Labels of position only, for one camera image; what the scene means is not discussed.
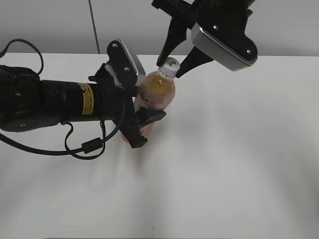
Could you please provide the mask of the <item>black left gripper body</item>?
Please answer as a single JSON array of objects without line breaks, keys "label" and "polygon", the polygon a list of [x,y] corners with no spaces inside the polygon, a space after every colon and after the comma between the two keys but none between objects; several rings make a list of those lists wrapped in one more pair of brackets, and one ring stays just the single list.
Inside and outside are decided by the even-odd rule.
[{"label": "black left gripper body", "polygon": [[94,93],[93,116],[111,120],[131,148],[140,148],[148,140],[140,132],[131,93],[115,85],[114,75],[107,67],[109,64],[103,63],[95,75],[89,77]]}]

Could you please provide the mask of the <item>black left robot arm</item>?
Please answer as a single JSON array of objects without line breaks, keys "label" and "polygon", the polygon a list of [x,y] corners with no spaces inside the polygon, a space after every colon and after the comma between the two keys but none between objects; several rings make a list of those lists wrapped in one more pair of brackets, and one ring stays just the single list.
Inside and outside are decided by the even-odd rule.
[{"label": "black left robot arm", "polygon": [[24,67],[0,67],[0,128],[26,132],[62,122],[111,120],[132,148],[142,136],[131,96],[102,65],[89,83],[41,80]]}]

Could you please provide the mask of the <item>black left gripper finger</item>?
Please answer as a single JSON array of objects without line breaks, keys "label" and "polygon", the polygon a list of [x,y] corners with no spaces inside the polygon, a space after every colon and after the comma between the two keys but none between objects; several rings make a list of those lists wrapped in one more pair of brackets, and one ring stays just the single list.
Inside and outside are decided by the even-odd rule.
[{"label": "black left gripper finger", "polygon": [[152,110],[141,107],[136,111],[136,117],[139,127],[144,127],[153,122],[160,121],[166,116],[166,112],[163,110]]},{"label": "black left gripper finger", "polygon": [[138,88],[143,84],[144,79],[137,81],[135,85],[125,86],[125,92],[130,97],[136,97]]}]

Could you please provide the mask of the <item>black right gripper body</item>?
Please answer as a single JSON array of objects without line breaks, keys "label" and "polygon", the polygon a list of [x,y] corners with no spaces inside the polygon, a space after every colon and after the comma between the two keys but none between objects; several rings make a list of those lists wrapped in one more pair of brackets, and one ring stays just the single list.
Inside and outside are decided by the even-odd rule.
[{"label": "black right gripper body", "polygon": [[154,0],[152,6],[167,13],[172,20],[183,22],[187,29],[198,23],[210,35],[241,56],[251,60],[258,56],[255,43],[245,30],[253,0]]}]

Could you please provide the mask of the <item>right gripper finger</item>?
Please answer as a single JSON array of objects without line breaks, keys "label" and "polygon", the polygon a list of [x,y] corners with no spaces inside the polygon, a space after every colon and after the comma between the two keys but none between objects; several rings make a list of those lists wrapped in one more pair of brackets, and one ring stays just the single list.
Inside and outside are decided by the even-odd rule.
[{"label": "right gripper finger", "polygon": [[180,78],[192,69],[212,61],[213,59],[211,57],[206,55],[197,47],[193,47],[190,53],[187,55],[187,57],[180,64],[180,69],[177,72],[176,77]]},{"label": "right gripper finger", "polygon": [[171,20],[166,41],[157,59],[157,66],[162,66],[168,56],[186,40],[187,26],[179,20]]}]

